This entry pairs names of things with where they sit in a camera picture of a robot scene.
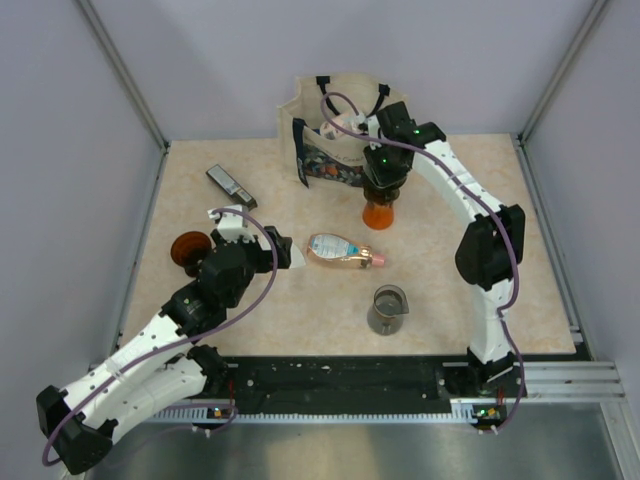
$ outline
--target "fabric bag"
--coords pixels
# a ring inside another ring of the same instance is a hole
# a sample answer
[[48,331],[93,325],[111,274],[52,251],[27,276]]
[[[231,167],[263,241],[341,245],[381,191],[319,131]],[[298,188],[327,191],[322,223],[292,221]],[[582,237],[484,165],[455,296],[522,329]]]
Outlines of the fabric bag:
[[[278,107],[280,156],[287,175],[297,176],[307,188],[310,177],[361,187],[367,142],[348,135],[329,139],[318,131],[325,122],[320,101],[327,91],[343,93],[366,116],[388,104],[406,102],[407,97],[371,75],[344,73],[297,77],[296,96]],[[328,100],[332,117],[351,111],[341,98]]]

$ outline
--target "metal measuring cup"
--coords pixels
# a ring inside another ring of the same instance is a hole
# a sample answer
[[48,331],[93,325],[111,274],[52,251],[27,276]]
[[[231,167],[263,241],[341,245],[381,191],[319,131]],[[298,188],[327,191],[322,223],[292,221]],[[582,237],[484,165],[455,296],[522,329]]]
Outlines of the metal measuring cup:
[[392,335],[400,330],[408,313],[409,304],[402,289],[396,285],[383,285],[373,296],[367,323],[380,335]]

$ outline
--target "metal floor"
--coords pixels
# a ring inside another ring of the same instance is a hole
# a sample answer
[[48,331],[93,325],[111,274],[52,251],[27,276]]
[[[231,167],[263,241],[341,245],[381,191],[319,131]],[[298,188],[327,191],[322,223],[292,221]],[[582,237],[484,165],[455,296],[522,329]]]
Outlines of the metal floor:
[[[141,425],[118,463],[170,426]],[[161,436],[118,469],[87,480],[622,479],[598,405],[524,405],[498,437],[466,425],[235,425],[207,440]]]

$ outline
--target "bag handle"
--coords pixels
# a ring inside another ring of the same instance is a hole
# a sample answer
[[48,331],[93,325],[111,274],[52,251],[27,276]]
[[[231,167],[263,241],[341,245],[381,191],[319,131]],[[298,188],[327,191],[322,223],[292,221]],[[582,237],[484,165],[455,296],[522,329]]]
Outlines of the bag handle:
[[[331,83],[331,77],[329,75],[318,75],[316,77],[316,83],[318,84],[318,87],[320,87],[320,91],[322,92],[322,95],[326,95],[327,84]],[[389,85],[385,85],[383,83],[378,84],[378,100],[376,101],[376,104],[373,107],[373,110],[371,110],[371,113],[369,113],[367,117],[371,117],[376,113],[378,113],[378,110],[380,110],[380,107],[382,106],[382,102],[384,102],[385,97],[389,96],[389,93],[391,93],[391,89],[389,88]],[[329,110],[331,110],[336,115],[336,117],[340,115],[340,112],[331,101],[331,98],[327,98],[327,107],[329,107]]]
[[293,142],[296,145],[296,166],[298,167],[298,178],[302,182],[302,184],[309,188],[309,181],[307,180],[307,174],[304,173],[304,143],[303,143],[303,134],[304,127],[307,126],[307,122],[305,122],[302,118],[294,118],[293,119]]

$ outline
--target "white enclosure wall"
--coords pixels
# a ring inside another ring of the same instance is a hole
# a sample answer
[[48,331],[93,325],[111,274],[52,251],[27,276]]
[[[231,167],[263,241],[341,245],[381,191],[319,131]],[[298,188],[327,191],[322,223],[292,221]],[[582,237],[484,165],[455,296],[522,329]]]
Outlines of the white enclosure wall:
[[275,136],[294,75],[363,71],[449,133],[522,128],[592,0],[94,0],[170,139]]
[[0,12],[0,478],[49,479],[36,395],[110,347],[161,155],[73,2]]
[[640,421],[640,3],[611,2],[529,153],[590,338]]

